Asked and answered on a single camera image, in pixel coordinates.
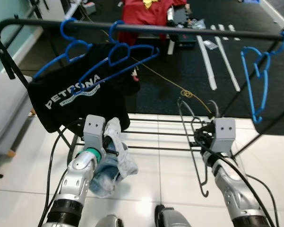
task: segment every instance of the white baseboard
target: white baseboard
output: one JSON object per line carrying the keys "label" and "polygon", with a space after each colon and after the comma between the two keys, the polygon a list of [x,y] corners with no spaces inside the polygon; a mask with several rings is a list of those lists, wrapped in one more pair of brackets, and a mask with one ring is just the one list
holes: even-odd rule
{"label": "white baseboard", "polygon": [[23,43],[23,45],[19,48],[19,50],[12,56],[16,65],[20,64],[24,59],[26,54],[30,51],[33,45],[37,42],[38,38],[42,34],[43,29],[41,27],[36,28],[36,30],[29,36],[29,38]]}
{"label": "white baseboard", "polygon": [[281,28],[284,27],[284,17],[269,2],[260,0],[260,5]]}

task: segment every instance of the gray chair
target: gray chair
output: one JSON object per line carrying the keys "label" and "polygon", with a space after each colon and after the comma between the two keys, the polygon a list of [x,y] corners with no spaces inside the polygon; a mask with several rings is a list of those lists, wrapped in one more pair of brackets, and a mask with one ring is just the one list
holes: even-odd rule
{"label": "gray chair", "polygon": [[19,79],[0,73],[0,154],[7,155],[32,110],[26,88]]}

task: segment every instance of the wire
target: wire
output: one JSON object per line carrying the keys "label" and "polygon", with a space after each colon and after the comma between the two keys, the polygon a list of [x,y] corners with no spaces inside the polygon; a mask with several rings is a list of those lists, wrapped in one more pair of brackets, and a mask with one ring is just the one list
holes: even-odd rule
{"label": "wire", "polygon": [[259,198],[259,196],[257,195],[256,191],[253,189],[253,187],[251,186],[251,184],[248,182],[248,180],[245,178],[245,176],[240,172],[240,170],[233,165],[231,162],[229,162],[227,159],[225,159],[223,156],[221,156],[218,153],[215,153],[213,150],[207,148],[206,146],[204,146],[203,144],[200,143],[200,141],[197,139],[198,136],[198,132],[199,130],[197,130],[194,133],[194,140],[195,142],[204,150],[206,150],[207,152],[209,152],[211,155],[213,155],[215,158],[222,160],[223,162],[225,162],[226,164],[228,164],[239,176],[240,178],[244,181],[244,183],[247,185],[247,187],[250,189],[250,191],[253,193],[254,197],[256,198],[257,202],[259,203],[260,207],[262,208],[266,218],[268,219],[270,226],[271,227],[275,227],[265,205],[263,204],[263,202],[261,201],[261,199]]}
{"label": "wire", "polygon": [[[82,7],[82,5],[80,5],[80,12],[83,13],[89,20],[90,22],[94,23],[89,16],[84,12],[84,9]],[[109,37],[109,35],[107,34],[107,32],[105,32],[104,30],[101,30],[102,32],[104,32],[107,37]],[[131,57],[133,60],[135,60],[136,62],[139,62],[139,60],[135,59],[134,57]],[[178,88],[181,89],[181,95],[185,96],[187,98],[196,98],[207,110],[209,113],[212,113],[211,110],[209,109],[209,107],[199,98],[197,97],[195,94],[193,94],[192,92],[184,89],[183,87],[181,87],[180,85],[172,82],[171,80],[167,79],[166,77],[162,76],[161,74],[159,74],[158,72],[154,71],[153,69],[149,68],[148,66],[146,66],[145,64],[141,63],[141,65],[143,65],[145,68],[149,69],[150,71],[152,71],[154,74],[160,76],[161,78],[163,78],[164,80],[168,81],[169,83],[172,83],[173,85],[177,86]]]}
{"label": "wire", "polygon": [[53,159],[53,153],[56,149],[56,146],[57,146],[57,143],[60,139],[60,137],[62,136],[62,134],[66,131],[66,129],[68,129],[68,127],[74,125],[74,124],[77,124],[79,123],[80,120],[76,120],[76,121],[73,121],[71,123],[69,123],[67,126],[65,126],[65,128],[59,133],[58,137],[56,138],[54,144],[53,144],[53,147],[52,147],[52,152],[51,152],[51,157],[50,157],[50,161],[49,161],[49,166],[48,166],[48,173],[47,173],[47,185],[46,185],[46,198],[45,198],[45,205],[44,205],[44,209],[43,209],[43,213],[42,213],[42,216],[40,218],[40,221],[39,221],[39,224],[38,224],[38,227],[41,227],[43,222],[44,222],[44,219],[45,219],[45,216],[47,214],[47,209],[48,209],[48,201],[49,201],[49,190],[50,190],[50,181],[51,181],[51,171],[52,171],[52,159]]}
{"label": "wire", "polygon": [[58,184],[58,186],[57,186],[57,189],[56,189],[56,191],[55,191],[55,193],[54,193],[54,195],[53,195],[53,197],[52,197],[52,200],[51,200],[51,202],[48,204],[46,213],[49,211],[49,208],[52,206],[52,203],[53,203],[53,201],[55,200],[56,195],[58,194],[59,188],[60,188],[60,186],[61,186],[61,184],[62,184],[62,181],[63,181],[63,179],[64,179],[66,173],[67,173],[67,169],[64,171],[64,173],[63,173],[63,175],[62,175],[62,177],[61,177],[61,179],[60,179],[60,181],[59,181],[59,184]]}
{"label": "wire", "polygon": [[269,192],[269,194],[271,196],[272,203],[273,203],[276,226],[279,227],[277,207],[276,207],[274,196],[273,196],[272,192],[270,191],[269,187],[264,182],[262,182],[261,180],[259,180],[258,178],[254,177],[254,176],[251,176],[249,174],[246,174],[246,176],[252,178],[253,180],[256,180],[256,181],[260,182],[267,189],[267,191]]}

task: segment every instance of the teal wall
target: teal wall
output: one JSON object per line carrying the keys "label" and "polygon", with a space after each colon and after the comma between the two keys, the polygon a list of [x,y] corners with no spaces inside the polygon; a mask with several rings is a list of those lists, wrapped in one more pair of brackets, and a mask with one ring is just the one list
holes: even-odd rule
{"label": "teal wall", "polygon": [[[24,18],[24,15],[29,9],[28,0],[0,0],[0,21],[6,18],[13,18],[14,14],[18,14],[19,18]],[[8,35],[15,29],[16,26],[9,26],[3,30],[1,33],[1,41],[5,41]],[[22,44],[27,40],[27,38],[34,31],[31,27],[24,27],[18,36],[15,38],[14,42],[10,45],[8,51],[11,56],[13,56]]]}

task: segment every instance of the black cable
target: black cable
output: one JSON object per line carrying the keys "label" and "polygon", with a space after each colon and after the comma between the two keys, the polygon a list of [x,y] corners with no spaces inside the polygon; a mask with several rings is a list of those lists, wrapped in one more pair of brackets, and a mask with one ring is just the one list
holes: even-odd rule
{"label": "black cable", "polygon": [[53,144],[53,147],[52,147],[52,152],[51,152],[51,157],[50,157],[50,161],[49,161],[49,166],[48,166],[48,173],[47,173],[47,185],[46,185],[46,198],[45,198],[45,205],[44,205],[44,209],[43,209],[43,213],[42,213],[42,216],[41,216],[41,219],[39,221],[39,224],[38,224],[38,227],[41,227],[43,222],[44,222],[44,219],[45,219],[45,216],[47,214],[47,208],[48,208],[48,201],[49,201],[49,189],[50,189],[50,181],[51,181],[51,171],[52,171],[52,158],[53,158],[53,153],[56,149],[56,146],[57,146],[57,143],[61,137],[61,135],[66,131],[66,129],[68,129],[68,127],[74,125],[74,124],[77,124],[79,123],[80,120],[76,120],[76,121],[73,121],[71,123],[69,123],[67,126],[65,126],[65,128],[59,133],[58,137],[56,138],[55,140],[55,143]]}
{"label": "black cable", "polygon": [[275,227],[265,205],[263,204],[263,202],[261,201],[261,199],[259,198],[259,196],[257,195],[257,193],[255,192],[255,190],[253,189],[253,187],[251,186],[251,184],[248,182],[248,180],[245,178],[245,176],[240,172],[240,170],[233,165],[231,162],[229,162],[227,159],[225,159],[223,156],[221,156],[218,153],[215,153],[213,150],[207,148],[206,146],[204,146],[203,144],[201,144],[199,142],[199,140],[197,139],[197,135],[198,135],[199,130],[197,130],[194,133],[194,140],[195,142],[204,150],[206,150],[207,152],[209,152],[211,155],[213,155],[215,158],[222,160],[223,162],[225,162],[227,165],[229,165],[239,176],[240,178],[244,181],[244,183],[247,185],[247,187],[250,189],[250,191],[253,193],[254,197],[256,198],[257,202],[259,203],[260,207],[262,208],[266,218],[268,219],[270,226],[271,227]]}
{"label": "black cable", "polygon": [[272,203],[273,203],[276,226],[279,227],[277,207],[276,207],[274,196],[273,196],[272,192],[270,191],[269,187],[264,182],[262,182],[261,180],[259,180],[258,178],[254,177],[254,176],[251,176],[249,174],[246,174],[246,176],[252,178],[253,180],[256,180],[256,181],[260,182],[267,189],[267,191],[269,192],[269,194],[271,196]]}
{"label": "black cable", "polygon": [[62,184],[63,178],[65,177],[66,173],[67,173],[67,169],[64,171],[64,173],[63,173],[63,175],[62,175],[62,177],[61,177],[61,179],[60,179],[60,181],[59,181],[59,184],[58,184],[58,186],[57,186],[57,189],[56,189],[55,193],[53,194],[52,200],[51,200],[51,202],[48,204],[46,213],[49,211],[49,208],[51,207],[53,201],[55,200],[55,197],[56,197],[56,195],[58,194],[59,188],[60,188],[60,186],[61,186],[61,184]]}

